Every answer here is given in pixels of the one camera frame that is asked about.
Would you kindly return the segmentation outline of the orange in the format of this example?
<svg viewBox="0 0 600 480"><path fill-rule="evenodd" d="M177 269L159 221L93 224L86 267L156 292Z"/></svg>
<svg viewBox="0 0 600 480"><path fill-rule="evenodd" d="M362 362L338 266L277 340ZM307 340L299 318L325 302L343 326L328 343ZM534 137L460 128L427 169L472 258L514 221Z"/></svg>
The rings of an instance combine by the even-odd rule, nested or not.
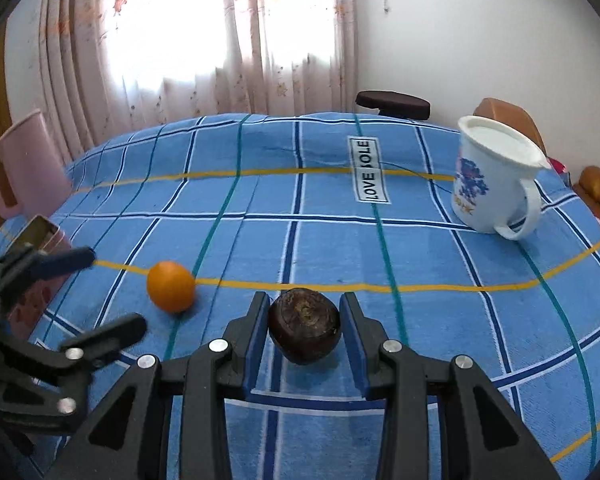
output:
<svg viewBox="0 0 600 480"><path fill-rule="evenodd" d="M160 261L152 266L147 274L146 289L152 303L166 313L185 312L195 302L193 274L174 261Z"/></svg>

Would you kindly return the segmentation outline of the dark passion fruit back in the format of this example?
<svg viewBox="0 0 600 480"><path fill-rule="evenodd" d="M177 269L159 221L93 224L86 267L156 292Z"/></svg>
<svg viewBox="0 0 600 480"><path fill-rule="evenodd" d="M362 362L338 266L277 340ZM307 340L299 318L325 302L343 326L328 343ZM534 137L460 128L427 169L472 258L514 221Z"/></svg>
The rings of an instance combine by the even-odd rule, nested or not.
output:
<svg viewBox="0 0 600 480"><path fill-rule="evenodd" d="M340 312L315 290L295 287L268 308L268 333L283 356L298 365L324 359L340 341Z"/></svg>

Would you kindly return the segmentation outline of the pink electric kettle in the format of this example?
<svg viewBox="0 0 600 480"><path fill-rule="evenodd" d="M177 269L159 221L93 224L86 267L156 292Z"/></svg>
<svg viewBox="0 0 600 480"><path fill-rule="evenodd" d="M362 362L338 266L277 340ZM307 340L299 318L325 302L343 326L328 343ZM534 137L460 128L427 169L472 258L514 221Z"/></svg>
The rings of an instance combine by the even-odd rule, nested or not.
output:
<svg viewBox="0 0 600 480"><path fill-rule="evenodd" d="M34 110L0 136L0 216L48 217L72 185L43 113Z"/></svg>

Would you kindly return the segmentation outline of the blue plaid tablecloth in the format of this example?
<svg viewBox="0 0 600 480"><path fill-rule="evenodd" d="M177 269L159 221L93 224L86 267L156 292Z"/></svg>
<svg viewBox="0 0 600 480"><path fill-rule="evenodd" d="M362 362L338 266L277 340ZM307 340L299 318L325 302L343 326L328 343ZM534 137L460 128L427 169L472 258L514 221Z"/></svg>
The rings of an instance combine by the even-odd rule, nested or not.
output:
<svg viewBox="0 0 600 480"><path fill-rule="evenodd" d="M145 353L187 356L252 295L354 292L391 338L443 361L468 354L565 479L600 461L600 225L551 171L542 217L513 243L464 226L451 191L460 137L372 115L228 114L117 136L67 168L52 215L97 263L46 294L31 340L64 339L129 312L144 339L98 373L100 400ZM158 309L160 261L185 266L193 307Z"/></svg>

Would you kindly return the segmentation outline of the floral sheer curtain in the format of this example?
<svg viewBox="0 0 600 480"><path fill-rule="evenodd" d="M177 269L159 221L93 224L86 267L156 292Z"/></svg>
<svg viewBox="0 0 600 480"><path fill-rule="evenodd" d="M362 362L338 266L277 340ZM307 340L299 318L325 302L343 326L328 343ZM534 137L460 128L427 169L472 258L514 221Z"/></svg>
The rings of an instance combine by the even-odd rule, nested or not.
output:
<svg viewBox="0 0 600 480"><path fill-rule="evenodd" d="M64 162L185 118L348 112L354 0L40 0L38 58Z"/></svg>

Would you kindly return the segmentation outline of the white blue floral mug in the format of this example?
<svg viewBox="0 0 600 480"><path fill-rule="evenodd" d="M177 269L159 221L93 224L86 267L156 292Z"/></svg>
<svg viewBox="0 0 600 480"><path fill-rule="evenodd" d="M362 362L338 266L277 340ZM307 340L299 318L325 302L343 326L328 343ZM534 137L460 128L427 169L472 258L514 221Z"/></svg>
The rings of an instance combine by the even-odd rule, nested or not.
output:
<svg viewBox="0 0 600 480"><path fill-rule="evenodd" d="M535 177L552 165L530 139L494 119L464 116L457 125L453 211L477 232L522 240L541 218Z"/></svg>

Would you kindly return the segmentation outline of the orange wooden chair back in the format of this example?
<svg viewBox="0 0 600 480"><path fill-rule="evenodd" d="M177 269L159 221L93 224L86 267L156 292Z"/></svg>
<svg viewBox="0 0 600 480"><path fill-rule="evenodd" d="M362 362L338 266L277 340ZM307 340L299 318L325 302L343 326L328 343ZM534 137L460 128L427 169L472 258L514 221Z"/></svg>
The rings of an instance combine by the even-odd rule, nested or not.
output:
<svg viewBox="0 0 600 480"><path fill-rule="evenodd" d="M516 129L534 142L543 153L546 153L538 127L531 116L520 106L495 98L484 98L475 108L474 114Z"/></svg>

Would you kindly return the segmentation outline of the dark round stool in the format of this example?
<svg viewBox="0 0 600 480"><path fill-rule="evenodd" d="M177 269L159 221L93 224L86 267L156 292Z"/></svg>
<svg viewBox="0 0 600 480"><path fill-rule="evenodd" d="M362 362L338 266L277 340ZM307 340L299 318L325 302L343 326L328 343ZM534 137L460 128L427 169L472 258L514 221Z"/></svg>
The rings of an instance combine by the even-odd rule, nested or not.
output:
<svg viewBox="0 0 600 480"><path fill-rule="evenodd" d="M431 113L428 101L394 91L360 91L356 95L355 104L378 110L381 116L401 119L427 120Z"/></svg>

